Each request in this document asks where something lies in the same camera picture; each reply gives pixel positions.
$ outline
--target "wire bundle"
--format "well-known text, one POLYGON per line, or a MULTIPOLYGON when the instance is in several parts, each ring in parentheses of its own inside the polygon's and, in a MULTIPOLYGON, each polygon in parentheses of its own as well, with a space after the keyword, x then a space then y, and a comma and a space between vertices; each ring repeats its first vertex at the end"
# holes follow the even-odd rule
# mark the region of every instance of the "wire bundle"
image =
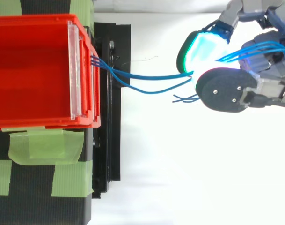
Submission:
MULTIPOLYGON (((220 58, 219 62, 234 62, 234 61, 238 61, 238 60, 243 60, 243 59, 247 59, 249 57, 253 57, 256 55, 260 55, 260 54, 268 54, 268 53, 276 53, 276 52, 282 52, 284 57, 285 57, 285 47, 277 42, 274 41, 266 41, 266 42, 262 42, 262 43, 258 43, 243 49, 240 49, 236 52, 233 52, 231 54, 228 54, 222 58, 220 58)), ((133 90, 136 90, 140 93, 144 93, 144 94, 160 94, 160 93, 164 93, 173 89, 176 89, 178 87, 181 87, 187 83, 189 83, 191 81, 191 76, 193 75, 193 71, 189 72, 189 73, 183 73, 183 74, 176 74, 176 75, 167 75, 167 76, 143 76, 143 75, 134 75, 134 74, 130 74, 127 72, 123 72, 120 70, 116 70, 114 68, 109 67, 102 59, 92 56, 91 57, 91 64, 93 66, 99 67, 101 69, 106 69, 108 70, 113 77, 119 82, 121 83, 123 86, 131 88, 133 90), (160 90, 160 91, 144 91, 141 90, 139 88, 133 87, 127 83, 125 83, 124 81, 122 81, 118 76, 123 76, 126 78, 131 78, 131 79, 138 79, 138 80, 147 80, 147 81, 163 81, 163 80, 172 80, 172 79, 179 79, 179 78, 185 78, 185 77, 189 77, 188 80, 179 83, 173 87, 164 89, 164 90, 160 90)), ((182 98, 179 97, 177 95, 174 95, 174 97, 176 97, 178 100, 173 101, 173 103, 176 102, 184 102, 184 103, 193 103, 195 101, 198 101, 199 98, 197 95, 193 95, 187 98, 182 98)))

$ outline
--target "white surface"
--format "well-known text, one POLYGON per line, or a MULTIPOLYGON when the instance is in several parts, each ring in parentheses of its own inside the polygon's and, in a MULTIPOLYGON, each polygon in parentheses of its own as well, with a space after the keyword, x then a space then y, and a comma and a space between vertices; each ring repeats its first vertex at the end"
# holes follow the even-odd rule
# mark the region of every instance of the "white surface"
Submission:
POLYGON ((97 0, 95 12, 207 13, 221 12, 229 0, 97 0))
MULTIPOLYGON (((177 73, 183 41, 217 17, 95 15, 132 24, 131 70, 141 75, 177 73)), ((231 48, 259 32, 239 24, 231 48)), ((181 81, 131 83, 160 90, 181 81)), ((228 114, 171 103, 193 93, 192 84, 156 96, 122 90, 122 181, 93 200, 92 225, 285 225, 285 109, 228 114)))

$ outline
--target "glowing green light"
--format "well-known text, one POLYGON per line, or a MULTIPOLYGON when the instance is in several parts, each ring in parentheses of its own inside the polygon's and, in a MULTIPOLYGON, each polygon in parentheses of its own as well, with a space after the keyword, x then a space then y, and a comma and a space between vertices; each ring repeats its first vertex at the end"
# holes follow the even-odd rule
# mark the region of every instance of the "glowing green light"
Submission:
POLYGON ((225 55, 227 41, 209 32, 199 33, 184 58, 185 72, 194 71, 201 62, 215 61, 225 55))

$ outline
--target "red plastic bin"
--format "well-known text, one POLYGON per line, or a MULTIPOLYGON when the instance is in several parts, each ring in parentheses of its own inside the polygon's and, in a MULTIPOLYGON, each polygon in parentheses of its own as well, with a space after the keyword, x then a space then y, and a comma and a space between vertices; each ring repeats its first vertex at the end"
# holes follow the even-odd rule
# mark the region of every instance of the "red plastic bin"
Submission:
POLYGON ((75 15, 0 17, 0 128, 97 128, 97 53, 75 15))

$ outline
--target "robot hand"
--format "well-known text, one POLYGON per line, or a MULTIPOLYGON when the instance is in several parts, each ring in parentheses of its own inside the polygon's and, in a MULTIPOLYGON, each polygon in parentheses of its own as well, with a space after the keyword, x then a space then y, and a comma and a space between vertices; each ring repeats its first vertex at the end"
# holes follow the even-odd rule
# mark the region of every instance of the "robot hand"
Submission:
POLYGON ((232 0, 209 32, 230 42, 238 22, 257 21, 271 31, 255 37, 242 48, 277 42, 282 48, 257 48, 244 53, 241 69, 216 68, 204 73, 196 91, 203 103, 217 111, 237 113, 247 107, 285 107, 285 0, 232 0))

